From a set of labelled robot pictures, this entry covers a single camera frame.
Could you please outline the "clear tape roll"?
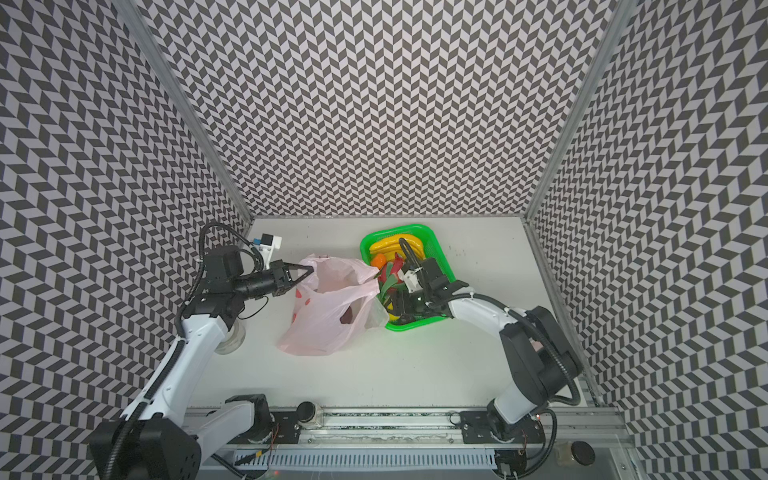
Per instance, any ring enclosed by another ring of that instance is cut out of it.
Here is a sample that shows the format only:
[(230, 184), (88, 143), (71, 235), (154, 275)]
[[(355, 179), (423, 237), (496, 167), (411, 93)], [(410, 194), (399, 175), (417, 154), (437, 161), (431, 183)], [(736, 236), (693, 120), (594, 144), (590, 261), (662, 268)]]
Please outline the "clear tape roll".
[(240, 320), (237, 320), (231, 330), (227, 333), (225, 339), (215, 348), (218, 355), (228, 355), (235, 352), (244, 342), (246, 329)]

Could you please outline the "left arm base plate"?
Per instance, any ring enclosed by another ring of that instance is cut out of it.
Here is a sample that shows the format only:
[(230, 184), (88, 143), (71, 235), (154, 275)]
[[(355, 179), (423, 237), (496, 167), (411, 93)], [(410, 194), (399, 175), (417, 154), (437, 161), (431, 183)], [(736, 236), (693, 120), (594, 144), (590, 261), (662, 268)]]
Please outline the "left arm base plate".
[(247, 402), (254, 407), (250, 428), (236, 436), (233, 444), (297, 444), (301, 427), (293, 410), (273, 410), (264, 394), (236, 395), (226, 404)]

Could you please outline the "pink fake dragon fruit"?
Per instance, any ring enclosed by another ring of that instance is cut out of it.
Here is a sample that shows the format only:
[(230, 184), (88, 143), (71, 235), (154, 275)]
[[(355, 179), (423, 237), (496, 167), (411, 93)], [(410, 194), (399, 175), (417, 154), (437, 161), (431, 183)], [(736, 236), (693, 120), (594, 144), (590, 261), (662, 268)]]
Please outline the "pink fake dragon fruit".
[(405, 259), (399, 253), (394, 253), (393, 255), (380, 254), (376, 256), (376, 259), (384, 260), (378, 277), (378, 299), (384, 301), (389, 295), (389, 291), (401, 282), (400, 272), (405, 265)]

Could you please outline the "black round cap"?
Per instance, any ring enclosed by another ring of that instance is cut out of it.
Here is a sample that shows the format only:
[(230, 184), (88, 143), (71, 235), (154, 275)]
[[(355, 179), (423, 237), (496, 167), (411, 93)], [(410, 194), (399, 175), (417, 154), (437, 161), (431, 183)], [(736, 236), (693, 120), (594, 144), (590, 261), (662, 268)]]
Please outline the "black round cap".
[(585, 441), (575, 441), (571, 443), (570, 455), (572, 460), (581, 466), (591, 466), (596, 461), (596, 452), (594, 448)]

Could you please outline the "black knob on rail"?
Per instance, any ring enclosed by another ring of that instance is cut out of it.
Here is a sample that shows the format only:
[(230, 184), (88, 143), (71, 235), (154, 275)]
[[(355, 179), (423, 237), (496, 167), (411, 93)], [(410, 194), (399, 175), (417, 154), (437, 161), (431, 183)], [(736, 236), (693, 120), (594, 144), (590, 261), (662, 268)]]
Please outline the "black knob on rail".
[(311, 401), (303, 401), (296, 408), (297, 420), (302, 424), (315, 422), (317, 414), (318, 407)]

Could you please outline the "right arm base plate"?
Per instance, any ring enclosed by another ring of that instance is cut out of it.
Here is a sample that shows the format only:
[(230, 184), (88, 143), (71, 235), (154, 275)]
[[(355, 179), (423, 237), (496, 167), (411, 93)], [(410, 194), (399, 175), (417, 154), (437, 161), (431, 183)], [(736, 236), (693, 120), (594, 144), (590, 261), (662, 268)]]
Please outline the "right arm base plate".
[(465, 444), (544, 444), (546, 433), (539, 420), (524, 416), (516, 424), (492, 426), (485, 410), (458, 412), (451, 422), (459, 427)]

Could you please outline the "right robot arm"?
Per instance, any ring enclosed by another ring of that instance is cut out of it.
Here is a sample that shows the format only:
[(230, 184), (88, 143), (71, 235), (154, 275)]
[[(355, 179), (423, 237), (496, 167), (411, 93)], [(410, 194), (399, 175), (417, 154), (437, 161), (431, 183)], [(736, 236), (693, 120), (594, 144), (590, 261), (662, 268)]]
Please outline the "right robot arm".
[(548, 309), (512, 308), (464, 281), (451, 281), (433, 258), (407, 260), (403, 272), (386, 266), (379, 280), (380, 301), (397, 325), (455, 319), (500, 341), (511, 381), (487, 406), (489, 430), (497, 440), (511, 441), (527, 420), (553, 403), (580, 404), (576, 380), (583, 365)]

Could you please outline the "yellow fake banana bunch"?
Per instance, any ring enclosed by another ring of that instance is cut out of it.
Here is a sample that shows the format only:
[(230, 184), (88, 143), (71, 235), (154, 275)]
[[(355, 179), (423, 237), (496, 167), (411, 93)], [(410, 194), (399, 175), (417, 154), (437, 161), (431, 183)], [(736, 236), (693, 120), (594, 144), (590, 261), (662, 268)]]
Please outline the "yellow fake banana bunch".
[(418, 237), (411, 234), (391, 235), (376, 241), (369, 247), (369, 254), (372, 257), (384, 255), (390, 260), (396, 254), (403, 257), (407, 252), (412, 252), (419, 260), (426, 258), (424, 243)]

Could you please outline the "dark purple fake passionfruit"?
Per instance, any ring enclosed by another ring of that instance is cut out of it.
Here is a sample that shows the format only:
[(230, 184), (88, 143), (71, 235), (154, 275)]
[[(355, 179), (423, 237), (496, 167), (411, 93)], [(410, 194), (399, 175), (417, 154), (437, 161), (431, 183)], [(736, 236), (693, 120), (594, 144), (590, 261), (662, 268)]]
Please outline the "dark purple fake passionfruit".
[(339, 321), (343, 325), (351, 325), (354, 322), (356, 315), (357, 315), (357, 310), (352, 306), (350, 306), (341, 315)]

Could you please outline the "pink plastic bag peach print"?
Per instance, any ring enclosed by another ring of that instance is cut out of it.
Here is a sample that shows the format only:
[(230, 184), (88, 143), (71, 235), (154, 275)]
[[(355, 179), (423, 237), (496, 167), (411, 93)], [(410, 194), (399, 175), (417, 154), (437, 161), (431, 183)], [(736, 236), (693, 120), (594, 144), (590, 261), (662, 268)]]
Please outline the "pink plastic bag peach print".
[[(344, 348), (362, 334), (383, 328), (388, 313), (378, 299), (379, 270), (357, 259), (310, 255), (301, 264), (314, 273), (296, 287), (291, 326), (278, 340), (278, 348), (294, 356), (326, 356)], [(352, 306), (357, 315), (351, 325), (339, 319)]]

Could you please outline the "small orange fake tangerine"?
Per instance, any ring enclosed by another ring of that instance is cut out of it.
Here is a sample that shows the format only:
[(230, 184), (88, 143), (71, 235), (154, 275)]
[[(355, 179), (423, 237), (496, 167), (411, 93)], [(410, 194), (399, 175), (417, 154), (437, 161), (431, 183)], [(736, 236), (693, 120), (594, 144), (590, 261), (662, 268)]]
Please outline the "small orange fake tangerine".
[(384, 253), (378, 253), (371, 259), (370, 265), (378, 270), (381, 270), (387, 265), (387, 263), (387, 256)]

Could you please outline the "green plastic basket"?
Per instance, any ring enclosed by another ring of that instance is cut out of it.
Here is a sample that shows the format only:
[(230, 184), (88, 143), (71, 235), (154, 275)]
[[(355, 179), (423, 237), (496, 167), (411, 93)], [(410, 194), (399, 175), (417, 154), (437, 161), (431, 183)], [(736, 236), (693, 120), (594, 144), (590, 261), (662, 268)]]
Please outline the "green plastic basket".
[[(450, 281), (455, 281), (456, 276), (453, 273), (453, 269), (443, 252), (442, 246), (438, 240), (434, 231), (423, 224), (408, 224), (400, 227), (394, 227), (390, 229), (380, 230), (366, 235), (359, 244), (359, 250), (361, 259), (364, 263), (369, 264), (373, 256), (370, 254), (370, 247), (387, 237), (393, 235), (409, 234), (417, 237), (423, 244), (423, 250), (427, 257), (434, 258), (437, 261), (441, 271), (448, 277)], [(393, 322), (388, 322), (386, 329), (392, 332), (405, 332), (415, 328), (424, 327), (430, 324), (441, 322), (446, 320), (444, 316), (432, 316), (425, 317), (423, 319), (411, 322), (405, 325), (396, 325)]]

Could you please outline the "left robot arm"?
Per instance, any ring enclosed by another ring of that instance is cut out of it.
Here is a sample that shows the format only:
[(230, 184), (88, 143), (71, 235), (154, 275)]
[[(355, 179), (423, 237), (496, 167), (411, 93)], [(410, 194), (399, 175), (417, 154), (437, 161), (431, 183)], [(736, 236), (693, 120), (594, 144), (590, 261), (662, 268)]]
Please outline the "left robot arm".
[(205, 460), (237, 437), (263, 441), (275, 420), (262, 394), (234, 396), (195, 431), (187, 409), (217, 347), (234, 329), (246, 301), (279, 296), (306, 280), (311, 266), (272, 262), (245, 273), (240, 248), (205, 254), (180, 331), (147, 386), (116, 420), (102, 422), (88, 448), (102, 479), (193, 479)]

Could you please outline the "aluminium front rail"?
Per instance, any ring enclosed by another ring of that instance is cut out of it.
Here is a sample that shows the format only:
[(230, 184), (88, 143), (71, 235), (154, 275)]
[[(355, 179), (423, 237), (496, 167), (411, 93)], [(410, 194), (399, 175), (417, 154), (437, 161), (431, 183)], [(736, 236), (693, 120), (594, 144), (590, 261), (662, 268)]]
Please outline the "aluminium front rail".
[[(483, 410), (469, 407), (398, 407), (398, 408), (332, 408), (323, 407), (320, 419), (301, 427), (297, 444), (233, 444), (220, 447), (225, 455), (238, 450), (264, 451), (270, 449), (374, 449), (374, 448), (523, 448), (532, 451), (544, 447), (551, 438), (552, 419), (538, 414), (546, 433), (544, 444), (465, 444), (451, 415), (458, 412)], [(618, 448), (634, 444), (622, 416), (617, 410), (601, 407), (553, 408), (557, 418), (558, 441), (585, 441), (596, 448)]]

